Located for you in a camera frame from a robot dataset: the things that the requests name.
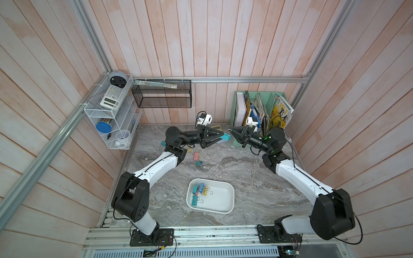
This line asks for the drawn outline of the blue binder clip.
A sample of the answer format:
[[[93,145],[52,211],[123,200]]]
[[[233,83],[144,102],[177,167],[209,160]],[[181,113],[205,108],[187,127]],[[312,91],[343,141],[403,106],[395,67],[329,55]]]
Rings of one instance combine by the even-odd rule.
[[[205,184],[204,184],[204,183],[201,183],[201,184],[199,185],[198,192],[202,194],[203,191],[204,191],[204,188],[205,188]]]

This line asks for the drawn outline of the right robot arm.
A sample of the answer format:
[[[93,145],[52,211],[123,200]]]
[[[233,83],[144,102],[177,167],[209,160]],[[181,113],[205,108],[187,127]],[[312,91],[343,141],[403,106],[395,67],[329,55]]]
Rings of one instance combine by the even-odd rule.
[[[229,131],[243,147],[249,145],[262,152],[265,167],[287,180],[313,206],[309,216],[285,216],[275,221],[280,234],[317,234],[323,240],[330,240],[359,224],[347,191],[333,189],[315,179],[283,152],[288,143],[283,129],[273,128],[266,136],[248,126],[231,127]]]

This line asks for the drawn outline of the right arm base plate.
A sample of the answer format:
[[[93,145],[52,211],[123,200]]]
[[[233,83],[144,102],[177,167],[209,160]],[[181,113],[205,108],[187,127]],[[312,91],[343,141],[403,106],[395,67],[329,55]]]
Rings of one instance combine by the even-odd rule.
[[[288,234],[284,228],[278,224],[274,226],[256,226],[259,241],[261,244],[292,243],[299,244],[302,241],[300,234]]]

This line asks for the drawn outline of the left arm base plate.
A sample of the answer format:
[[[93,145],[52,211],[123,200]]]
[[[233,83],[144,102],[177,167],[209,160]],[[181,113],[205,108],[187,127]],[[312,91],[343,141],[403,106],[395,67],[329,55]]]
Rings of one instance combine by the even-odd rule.
[[[172,246],[174,244],[174,229],[155,229],[151,235],[145,235],[136,229],[131,233],[131,247]]]

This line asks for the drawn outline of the white storage tray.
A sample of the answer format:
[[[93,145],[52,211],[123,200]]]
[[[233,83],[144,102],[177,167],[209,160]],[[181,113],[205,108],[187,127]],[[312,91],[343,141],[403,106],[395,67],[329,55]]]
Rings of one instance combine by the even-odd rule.
[[[213,195],[203,196],[201,193],[198,195],[200,199],[204,200],[203,204],[198,204],[197,206],[191,206],[191,198],[193,194],[193,187],[195,184],[200,185],[204,183],[205,186],[211,188],[214,192]],[[213,212],[227,215],[231,213],[234,209],[235,192],[234,187],[227,183],[221,181],[214,181],[202,178],[193,179],[187,190],[186,203],[194,210],[203,212]]]

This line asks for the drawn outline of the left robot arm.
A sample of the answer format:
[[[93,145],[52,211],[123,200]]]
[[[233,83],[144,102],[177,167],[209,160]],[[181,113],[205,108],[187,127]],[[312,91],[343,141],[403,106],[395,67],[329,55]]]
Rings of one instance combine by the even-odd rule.
[[[185,159],[186,146],[207,148],[219,142],[223,135],[224,132],[205,125],[198,125],[194,131],[169,127],[160,157],[141,170],[124,172],[120,176],[111,202],[111,207],[121,215],[119,220],[129,220],[141,235],[153,241],[158,236],[159,223],[148,212],[151,187]]]

